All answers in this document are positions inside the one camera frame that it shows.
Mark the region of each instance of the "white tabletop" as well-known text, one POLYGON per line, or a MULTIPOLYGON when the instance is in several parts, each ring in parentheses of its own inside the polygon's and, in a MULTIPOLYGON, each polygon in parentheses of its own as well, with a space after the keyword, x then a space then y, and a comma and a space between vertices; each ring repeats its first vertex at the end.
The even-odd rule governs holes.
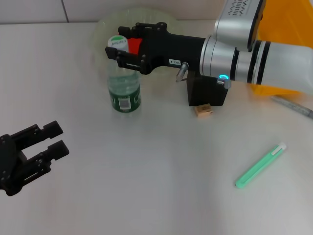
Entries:
MULTIPOLYGON (((196 36, 213 26, 185 24, 196 36)), ((236 82, 198 119, 176 69, 143 77, 140 109, 120 114, 90 64, 94 25, 0 26, 0 135, 57 120, 64 134, 25 153, 58 140, 70 150, 17 195, 0 192, 1 234, 313 234, 311 119, 236 82), (235 188, 281 141, 288 150, 235 188)), ((312 97, 297 101, 313 108, 312 97)))

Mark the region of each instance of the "blue indicator light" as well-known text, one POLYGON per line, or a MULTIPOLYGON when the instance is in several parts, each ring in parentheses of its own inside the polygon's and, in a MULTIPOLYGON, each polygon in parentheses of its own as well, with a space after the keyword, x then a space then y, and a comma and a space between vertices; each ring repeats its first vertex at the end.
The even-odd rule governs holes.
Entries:
POLYGON ((225 79, 225 80, 228 80, 228 79, 229 79, 229 77, 228 77, 227 75, 222 74, 222 75, 220 75, 220 79, 225 79))

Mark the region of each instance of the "green marker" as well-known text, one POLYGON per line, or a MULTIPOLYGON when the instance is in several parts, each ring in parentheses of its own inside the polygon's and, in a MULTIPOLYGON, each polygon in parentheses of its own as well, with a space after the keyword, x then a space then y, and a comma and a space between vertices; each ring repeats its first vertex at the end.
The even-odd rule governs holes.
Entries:
POLYGON ((237 180, 237 182, 235 184, 236 187, 237 188, 244 188, 262 170, 264 170, 269 164, 271 164, 286 148, 287 148, 287 146, 284 143, 280 143, 280 144, 276 145, 257 164, 255 164, 242 177, 240 177, 239 180, 237 180))

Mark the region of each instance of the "white bottle cap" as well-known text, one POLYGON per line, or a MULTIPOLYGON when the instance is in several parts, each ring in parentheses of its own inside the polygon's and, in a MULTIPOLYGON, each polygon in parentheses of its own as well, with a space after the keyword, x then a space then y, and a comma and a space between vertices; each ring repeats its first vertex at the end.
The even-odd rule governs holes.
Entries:
POLYGON ((111 37, 108 41, 108 47, 113 47, 118 50, 129 52, 127 38, 121 35, 115 35, 111 37))

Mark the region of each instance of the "gray pen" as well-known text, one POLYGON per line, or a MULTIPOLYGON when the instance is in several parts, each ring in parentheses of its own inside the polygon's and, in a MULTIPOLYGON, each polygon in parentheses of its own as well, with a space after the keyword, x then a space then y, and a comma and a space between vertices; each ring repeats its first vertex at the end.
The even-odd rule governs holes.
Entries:
POLYGON ((304 116, 307 116, 309 118, 313 119, 313 111, 311 109, 308 109, 300 104, 294 103, 290 100, 284 99, 278 95, 274 95, 271 97, 272 100, 292 109, 295 110, 298 113, 303 114, 304 116))

